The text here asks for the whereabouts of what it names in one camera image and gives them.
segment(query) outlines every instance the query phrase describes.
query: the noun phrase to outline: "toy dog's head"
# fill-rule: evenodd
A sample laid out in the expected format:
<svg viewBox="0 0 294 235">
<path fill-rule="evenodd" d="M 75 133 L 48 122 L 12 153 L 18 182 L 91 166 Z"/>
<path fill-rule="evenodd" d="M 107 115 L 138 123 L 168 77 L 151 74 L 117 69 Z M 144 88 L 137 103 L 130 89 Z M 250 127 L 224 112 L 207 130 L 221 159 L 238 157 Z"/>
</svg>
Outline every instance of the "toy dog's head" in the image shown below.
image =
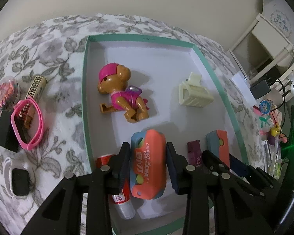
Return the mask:
<svg viewBox="0 0 294 235">
<path fill-rule="evenodd" d="M 109 63 L 99 72 L 98 91 L 101 94 L 111 94 L 115 91 L 125 91 L 131 71 L 123 65 Z"/>
</svg>

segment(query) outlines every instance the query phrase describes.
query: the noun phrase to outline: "toy dog's leg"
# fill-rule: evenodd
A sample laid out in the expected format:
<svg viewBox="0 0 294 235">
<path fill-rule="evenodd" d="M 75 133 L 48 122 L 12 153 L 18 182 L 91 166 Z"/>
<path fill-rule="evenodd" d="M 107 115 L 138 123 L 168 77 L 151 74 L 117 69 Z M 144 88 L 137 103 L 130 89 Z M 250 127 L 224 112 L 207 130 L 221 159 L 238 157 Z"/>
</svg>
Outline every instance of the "toy dog's leg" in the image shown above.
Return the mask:
<svg viewBox="0 0 294 235">
<path fill-rule="evenodd" d="M 126 110 L 124 114 L 126 120 L 130 123 L 136 123 L 136 111 L 128 104 L 128 102 L 120 96 L 116 99 L 116 103 Z"/>
<path fill-rule="evenodd" d="M 101 103 L 100 111 L 101 113 L 110 113 L 110 112 L 116 112 L 118 110 L 116 110 L 112 105 L 107 107 L 105 103 Z"/>
<path fill-rule="evenodd" d="M 140 121 L 149 118 L 147 107 L 142 97 L 137 97 L 136 104 L 140 110 L 140 113 L 138 114 L 138 120 Z"/>
</svg>

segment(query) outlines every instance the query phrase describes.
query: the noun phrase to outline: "white tray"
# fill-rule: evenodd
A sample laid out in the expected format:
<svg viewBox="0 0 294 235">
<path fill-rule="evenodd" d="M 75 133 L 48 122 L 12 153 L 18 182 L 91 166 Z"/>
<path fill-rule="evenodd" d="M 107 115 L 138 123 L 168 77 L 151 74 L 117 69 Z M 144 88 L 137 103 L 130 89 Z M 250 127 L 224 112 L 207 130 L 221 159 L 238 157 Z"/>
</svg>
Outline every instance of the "white tray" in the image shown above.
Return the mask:
<svg viewBox="0 0 294 235">
<path fill-rule="evenodd" d="M 143 90 L 141 96 L 148 99 L 150 118 L 131 124 L 124 118 L 124 111 L 100 113 L 99 104 L 111 101 L 108 95 L 97 91 L 98 73 L 110 62 L 131 69 L 129 85 Z M 202 75 L 201 84 L 214 96 L 214 102 L 204 108 L 179 105 L 178 85 L 191 72 Z M 245 151 L 245 147 L 239 147 L 244 142 L 223 88 L 198 48 L 188 42 L 130 34 L 90 36 L 85 51 L 82 99 L 85 142 L 91 163 L 101 155 L 117 154 L 122 143 L 130 142 L 135 132 L 150 128 L 162 132 L 176 152 L 186 157 L 188 141 L 200 140 L 201 150 L 206 150 L 206 135 L 216 129 L 227 131 L 231 154 L 241 159 L 241 150 Z M 122 220 L 110 208 L 115 231 L 126 235 L 150 231 L 158 235 L 182 228 L 186 198 L 175 194 L 167 175 L 162 197 L 150 201 L 131 198 L 136 209 L 133 219 Z"/>
</svg>

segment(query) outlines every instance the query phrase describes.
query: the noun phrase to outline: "tablecloth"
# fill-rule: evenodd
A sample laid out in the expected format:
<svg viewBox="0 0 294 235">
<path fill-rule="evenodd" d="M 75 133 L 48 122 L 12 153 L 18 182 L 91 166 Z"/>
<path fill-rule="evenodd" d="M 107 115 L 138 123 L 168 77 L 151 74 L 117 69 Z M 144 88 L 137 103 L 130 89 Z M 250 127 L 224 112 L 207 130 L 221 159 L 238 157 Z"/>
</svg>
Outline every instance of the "tablecloth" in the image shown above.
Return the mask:
<svg viewBox="0 0 294 235">
<path fill-rule="evenodd" d="M 230 80 L 236 70 L 218 43 L 140 16 L 71 15 L 46 20 L 0 42 L 0 80 L 4 76 L 13 76 L 21 87 L 21 98 L 24 98 L 35 75 L 43 75 L 48 80 L 39 101 L 45 119 L 44 137 L 39 147 L 19 153 L 0 147 L 0 221 L 11 235 L 21 233 L 67 172 L 74 172 L 77 176 L 91 172 L 83 136 L 81 77 L 87 36 L 103 33 L 146 34 L 196 44 L 229 97 L 244 138 L 249 163 L 254 167 L 264 166 L 256 117 Z M 33 168 L 35 180 L 30 194 L 24 199 L 12 199 L 6 193 L 2 175 L 2 163 L 6 157 L 29 162 Z M 84 214 L 85 204 L 82 234 L 85 234 Z"/>
</svg>

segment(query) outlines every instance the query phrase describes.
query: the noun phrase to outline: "pink fitness tracker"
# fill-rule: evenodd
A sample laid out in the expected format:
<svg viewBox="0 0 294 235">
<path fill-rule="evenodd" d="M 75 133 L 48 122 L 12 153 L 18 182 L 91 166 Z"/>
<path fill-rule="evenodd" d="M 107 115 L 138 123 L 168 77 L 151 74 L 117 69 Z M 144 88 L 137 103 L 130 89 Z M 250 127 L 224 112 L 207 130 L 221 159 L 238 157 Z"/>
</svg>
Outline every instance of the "pink fitness tracker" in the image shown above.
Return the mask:
<svg viewBox="0 0 294 235">
<path fill-rule="evenodd" d="M 15 119 L 18 119 L 18 115 L 20 114 L 20 112 L 22 111 L 22 109 L 27 105 L 27 104 L 32 104 L 38 114 L 39 117 L 39 126 L 38 126 L 38 130 L 35 134 L 35 136 L 32 138 L 32 140 L 27 144 L 25 143 L 20 136 L 20 133 L 17 129 L 17 126 L 15 124 Z M 29 96 L 27 99 L 25 100 L 20 100 L 14 107 L 13 107 L 14 111 L 11 115 L 11 124 L 15 133 L 15 136 L 20 144 L 20 146 L 25 149 L 25 150 L 32 150 L 34 147 L 36 147 L 39 142 L 41 141 L 42 137 L 43 137 L 43 133 L 44 133 L 44 120 L 43 120 L 43 115 L 41 114 L 41 110 L 37 104 L 37 102 L 31 97 Z"/>
</svg>

